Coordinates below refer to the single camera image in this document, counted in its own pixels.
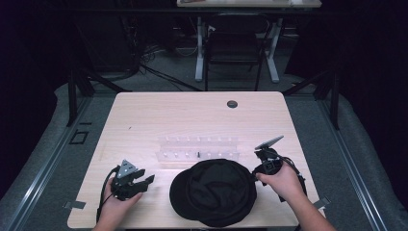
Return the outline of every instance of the forearm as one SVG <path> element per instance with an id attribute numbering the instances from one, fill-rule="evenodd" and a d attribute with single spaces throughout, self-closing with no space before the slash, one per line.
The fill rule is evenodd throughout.
<path id="1" fill-rule="evenodd" d="M 293 209 L 302 230 L 336 230 L 305 195 L 297 196 L 289 200 L 288 203 Z"/>

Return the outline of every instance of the human arm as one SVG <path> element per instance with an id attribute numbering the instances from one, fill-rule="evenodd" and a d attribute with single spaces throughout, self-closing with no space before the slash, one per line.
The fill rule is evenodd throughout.
<path id="1" fill-rule="evenodd" d="M 256 177 L 263 183 L 269 184 L 276 193 L 288 202 L 302 230 L 336 230 L 307 198 L 296 173 L 287 163 L 284 162 L 282 168 L 274 175 L 257 173 Z"/>
<path id="2" fill-rule="evenodd" d="M 122 222 L 129 209 L 136 204 L 142 193 L 139 192 L 132 198 L 121 201 L 112 196 L 111 184 L 114 178 L 109 179 L 104 191 L 104 200 L 99 221 L 96 223 L 93 231 L 112 231 L 115 230 Z"/>

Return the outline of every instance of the black curtain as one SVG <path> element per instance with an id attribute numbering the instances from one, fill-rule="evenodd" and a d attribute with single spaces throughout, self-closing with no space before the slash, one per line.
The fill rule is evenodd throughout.
<path id="1" fill-rule="evenodd" d="M 345 8 L 342 1 L 322 2 L 329 10 Z M 286 73 L 311 78 L 346 54 L 337 69 L 340 92 L 368 131 L 396 196 L 408 208 L 408 3 L 345 4 L 355 16 L 305 23 Z M 342 53 L 347 40 L 352 42 Z"/>

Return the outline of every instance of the gray carpet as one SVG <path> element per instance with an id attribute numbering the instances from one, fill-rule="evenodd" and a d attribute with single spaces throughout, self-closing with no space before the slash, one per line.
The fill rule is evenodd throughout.
<path id="1" fill-rule="evenodd" d="M 272 84 L 268 77 L 268 68 L 264 66 L 260 90 L 283 91 L 290 88 L 293 82 L 301 81 L 301 78 L 283 74 L 293 43 L 291 39 L 281 39 L 277 49 L 275 61 L 281 82 Z M 194 81 L 195 56 L 185 57 L 177 53 L 158 52 L 147 65 L 204 89 L 203 83 Z M 238 70 L 237 75 L 244 71 L 246 70 Z M 225 75 L 227 75 L 225 69 L 212 68 L 210 90 L 252 90 L 253 78 L 237 75 L 227 75 L 225 78 Z M 166 80 L 144 73 L 143 69 L 136 76 L 115 83 L 133 91 L 189 90 L 185 87 L 178 89 Z M 93 98 L 79 96 L 84 110 L 80 112 L 79 118 L 71 128 L 65 128 L 68 122 L 66 86 L 56 91 L 59 104 L 50 125 L 14 184 L 0 201 L 0 230 L 6 230 L 16 219 L 19 222 L 14 223 L 12 227 L 20 230 L 70 230 L 66 225 L 70 211 L 64 209 L 63 205 L 66 201 L 76 198 L 115 97 L 111 90 L 101 84 L 93 85 L 96 89 Z M 341 97 L 339 108 L 341 131 L 333 132 L 331 124 L 326 119 L 325 102 L 313 99 L 311 96 L 313 89 L 314 87 L 310 86 L 295 96 L 286 97 L 286 100 L 319 196 L 327 196 L 332 201 L 325 210 L 327 218 L 338 230 L 373 229 L 372 221 L 362 206 L 361 195 L 356 192 L 350 174 L 347 173 L 344 151 L 336 137 L 340 135 L 386 227 L 389 230 L 408 230 L 406 211 L 395 199 L 370 139 L 350 105 Z M 69 144 L 75 131 L 88 133 L 83 144 Z M 21 201 L 24 200 L 26 192 L 30 191 L 32 182 L 36 180 L 37 173 L 56 151 L 61 153 L 61 158 L 55 160 L 55 168 L 51 169 L 50 178 L 44 182 L 45 187 L 40 196 L 36 197 L 32 206 L 22 206 L 29 208 L 25 214 L 16 214 L 21 208 Z"/>

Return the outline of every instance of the black circular hole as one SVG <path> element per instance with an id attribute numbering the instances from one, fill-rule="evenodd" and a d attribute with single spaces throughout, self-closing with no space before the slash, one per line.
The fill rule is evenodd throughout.
<path id="1" fill-rule="evenodd" d="M 228 106 L 228 108 L 237 108 L 238 103 L 235 100 L 230 100 L 230 101 L 227 102 L 227 106 Z"/>

